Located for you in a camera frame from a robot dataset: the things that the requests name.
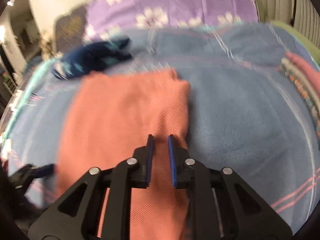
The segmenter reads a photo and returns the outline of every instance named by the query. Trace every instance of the black gripper frame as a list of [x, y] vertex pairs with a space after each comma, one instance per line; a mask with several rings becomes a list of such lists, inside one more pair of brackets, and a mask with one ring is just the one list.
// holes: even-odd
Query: black gripper frame
[[[31, 240], [129, 240], [131, 189], [150, 182], [153, 136], [115, 168], [87, 171], [31, 225]], [[96, 237], [102, 203], [109, 188], [101, 238]]]
[[193, 240], [292, 239], [289, 225], [231, 168], [212, 170], [191, 159], [173, 135], [168, 148], [172, 183], [190, 199]]

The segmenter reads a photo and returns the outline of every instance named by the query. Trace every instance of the silver rivet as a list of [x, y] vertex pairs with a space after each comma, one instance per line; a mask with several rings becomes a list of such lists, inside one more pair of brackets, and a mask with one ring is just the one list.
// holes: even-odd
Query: silver rivet
[[96, 175], [96, 174], [98, 174], [99, 172], [100, 172], [100, 169], [97, 168], [97, 167], [92, 167], [92, 168], [89, 170], [89, 173], [90, 173], [91, 175]]
[[222, 172], [226, 175], [230, 175], [230, 174], [232, 174], [232, 169], [229, 167], [225, 167], [225, 168], [223, 168]]
[[193, 165], [196, 163], [196, 161], [194, 159], [189, 158], [185, 160], [185, 163], [186, 165]]
[[129, 164], [129, 165], [134, 165], [134, 164], [136, 164], [138, 161], [137, 161], [137, 159], [136, 158], [129, 158], [129, 159], [127, 159], [127, 163]]

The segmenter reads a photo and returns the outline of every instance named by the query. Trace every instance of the pink stripe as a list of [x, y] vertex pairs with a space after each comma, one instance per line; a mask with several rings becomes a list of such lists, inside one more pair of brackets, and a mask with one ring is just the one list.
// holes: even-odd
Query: pink stripe
[[289, 202], [287, 205], [284, 205], [283, 207], [276, 210], [277, 213], [282, 212], [285, 209], [288, 209], [295, 205], [305, 194], [307, 194], [312, 188], [314, 188], [317, 185], [317, 181], [320, 179], [320, 175], [316, 178], [316, 182], [311, 184], [309, 187], [307, 187], [296, 199]]
[[303, 188], [305, 186], [307, 186], [314, 178], [316, 177], [316, 175], [313, 175], [310, 179], [308, 179], [305, 183], [303, 183], [299, 188], [297, 188], [294, 192], [288, 194], [287, 196], [280, 198], [278, 201], [274, 202], [271, 207], [275, 208], [276, 206], [278, 206], [279, 204], [281, 204], [282, 202], [288, 200], [289, 198], [294, 197], [295, 195], [297, 195], [301, 190], [303, 190]]

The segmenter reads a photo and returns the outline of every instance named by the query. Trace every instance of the pink towel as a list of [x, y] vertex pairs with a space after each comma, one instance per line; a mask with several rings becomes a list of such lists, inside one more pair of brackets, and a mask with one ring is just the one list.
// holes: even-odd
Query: pink towel
[[59, 145], [58, 188], [63, 194], [89, 168], [115, 167], [155, 137], [151, 182], [132, 190], [130, 239], [183, 238], [188, 199], [170, 179], [167, 137], [174, 134], [186, 147], [187, 81], [165, 70], [132, 76], [84, 77], [73, 100]]
[[286, 56], [305, 74], [306, 78], [309, 80], [320, 97], [320, 73], [315, 71], [304, 58], [291, 52], [287, 52]]

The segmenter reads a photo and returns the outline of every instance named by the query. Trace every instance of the blue blanket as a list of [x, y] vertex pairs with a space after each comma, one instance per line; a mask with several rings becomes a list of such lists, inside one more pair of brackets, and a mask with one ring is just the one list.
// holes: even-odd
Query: blue blanket
[[[294, 38], [263, 24], [211, 33], [173, 28], [125, 34], [133, 59], [104, 72], [174, 67], [191, 84], [191, 156], [210, 168], [232, 167], [297, 232], [320, 199], [312, 179], [320, 158], [308, 109], [277, 69], [287, 50], [301, 55]], [[34, 88], [10, 136], [10, 173], [23, 163], [56, 161], [63, 121], [80, 82], [48, 72]], [[45, 206], [53, 191], [54, 178], [39, 179], [28, 197]]]

